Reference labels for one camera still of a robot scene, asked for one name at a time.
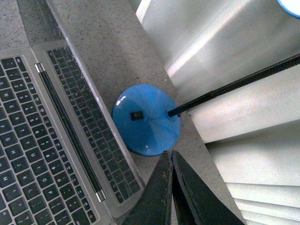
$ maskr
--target laptop keyboard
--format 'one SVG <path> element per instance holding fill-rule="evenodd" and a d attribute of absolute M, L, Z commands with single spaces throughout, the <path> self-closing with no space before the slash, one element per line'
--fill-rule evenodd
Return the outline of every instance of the laptop keyboard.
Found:
<path fill-rule="evenodd" d="M 1 225 L 95 222 L 21 57 L 0 61 Z"/>
<path fill-rule="evenodd" d="M 116 198 L 124 202 L 140 187 L 83 74 L 68 47 L 47 53 Z"/>

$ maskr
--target black metal object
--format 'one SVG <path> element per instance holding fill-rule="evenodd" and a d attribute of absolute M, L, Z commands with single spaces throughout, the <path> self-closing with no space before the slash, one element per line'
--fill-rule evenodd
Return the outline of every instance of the black metal object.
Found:
<path fill-rule="evenodd" d="M 123 225 L 169 225 L 173 195 L 179 225 L 243 225 L 179 152 L 164 152 Z"/>
<path fill-rule="evenodd" d="M 195 98 L 192 101 L 189 101 L 181 106 L 178 106 L 175 109 L 172 109 L 168 112 L 168 116 L 172 117 L 178 114 L 181 114 L 182 112 L 189 110 L 191 108 L 194 108 L 197 105 L 200 105 L 204 102 L 207 102 L 209 100 L 212 100 L 215 97 L 218 97 L 220 95 L 223 95 L 225 93 L 228 93 L 232 90 L 238 89 L 240 87 L 246 86 L 247 84 L 253 83 L 255 81 L 261 80 L 265 77 L 271 76 L 273 74 L 276 74 L 280 71 L 283 71 L 285 69 L 291 68 L 293 66 L 296 66 L 300 64 L 300 54 L 294 55 L 286 60 L 280 61 L 272 66 L 269 66 L 265 69 L 259 70 L 255 73 L 252 73 L 248 76 L 245 76 L 241 79 L 238 79 L 237 81 L 234 81 L 228 85 L 225 85 L 221 88 L 218 88 L 216 90 L 212 90 L 198 98 Z"/>

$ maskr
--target laptop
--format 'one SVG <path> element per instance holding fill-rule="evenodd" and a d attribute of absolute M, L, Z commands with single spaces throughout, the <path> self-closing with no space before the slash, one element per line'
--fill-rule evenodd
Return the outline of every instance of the laptop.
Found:
<path fill-rule="evenodd" d="M 0 51 L 1 224 L 113 224 L 145 184 L 54 7 L 18 7 L 30 47 Z"/>

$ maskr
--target round blue base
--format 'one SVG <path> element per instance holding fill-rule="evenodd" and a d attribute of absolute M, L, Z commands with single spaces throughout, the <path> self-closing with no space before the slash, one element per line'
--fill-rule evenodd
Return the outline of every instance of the round blue base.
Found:
<path fill-rule="evenodd" d="M 177 142 L 180 117 L 168 116 L 175 102 L 163 90 L 139 84 L 128 88 L 113 107 L 112 119 L 129 150 L 142 156 L 157 156 Z M 143 112 L 143 119 L 131 120 L 131 112 Z"/>

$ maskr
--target speckled countertop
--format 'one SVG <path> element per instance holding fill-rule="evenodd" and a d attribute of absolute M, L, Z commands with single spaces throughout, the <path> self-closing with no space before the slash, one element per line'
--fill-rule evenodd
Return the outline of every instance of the speckled countertop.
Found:
<path fill-rule="evenodd" d="M 125 89 L 141 83 L 165 90 L 180 104 L 174 86 L 127 1 L 53 0 L 53 4 L 110 112 Z M 0 49 L 29 46 L 16 1 L 0 1 L 0 10 Z M 173 149 L 242 218 L 190 116 L 183 113 L 181 119 L 181 135 Z M 159 156 L 131 155 L 147 182 Z"/>

